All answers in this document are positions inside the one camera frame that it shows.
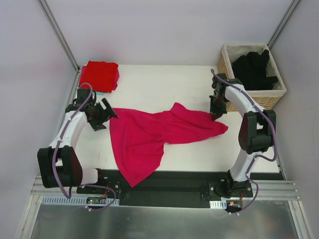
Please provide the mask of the magenta t shirt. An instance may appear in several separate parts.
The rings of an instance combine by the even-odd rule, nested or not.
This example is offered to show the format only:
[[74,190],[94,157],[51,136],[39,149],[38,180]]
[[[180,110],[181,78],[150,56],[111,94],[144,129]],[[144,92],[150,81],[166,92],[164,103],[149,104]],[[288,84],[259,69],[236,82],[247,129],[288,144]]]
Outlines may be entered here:
[[161,163],[165,144],[187,144],[224,134],[228,126],[210,113],[174,103],[168,111],[147,113],[116,108],[110,139],[118,170],[131,187],[149,177]]

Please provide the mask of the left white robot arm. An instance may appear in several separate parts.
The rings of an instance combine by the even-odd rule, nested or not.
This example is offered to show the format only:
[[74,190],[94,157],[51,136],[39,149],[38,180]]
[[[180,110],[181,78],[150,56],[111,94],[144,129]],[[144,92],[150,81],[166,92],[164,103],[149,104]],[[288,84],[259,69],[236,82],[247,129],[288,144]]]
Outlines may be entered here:
[[106,98],[100,102],[89,100],[83,108],[74,99],[65,110],[65,120],[47,148],[39,149],[37,159],[42,183],[45,188],[79,187],[88,184],[95,194],[102,193],[105,181],[99,177],[97,168],[81,166],[75,148],[84,127],[89,124],[93,131],[105,129],[104,123],[117,114]]

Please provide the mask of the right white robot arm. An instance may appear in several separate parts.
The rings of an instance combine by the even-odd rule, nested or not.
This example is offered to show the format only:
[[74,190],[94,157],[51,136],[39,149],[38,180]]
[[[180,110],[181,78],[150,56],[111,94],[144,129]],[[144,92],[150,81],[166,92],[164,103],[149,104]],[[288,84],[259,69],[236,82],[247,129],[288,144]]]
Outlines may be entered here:
[[251,188],[250,174],[258,158],[264,152],[276,147],[276,113],[266,110],[253,100],[238,79],[212,79],[214,93],[210,96],[210,114],[217,120],[227,113],[227,103],[232,103],[242,117],[238,134],[240,152],[226,178],[213,186],[213,192],[224,198],[231,198]]

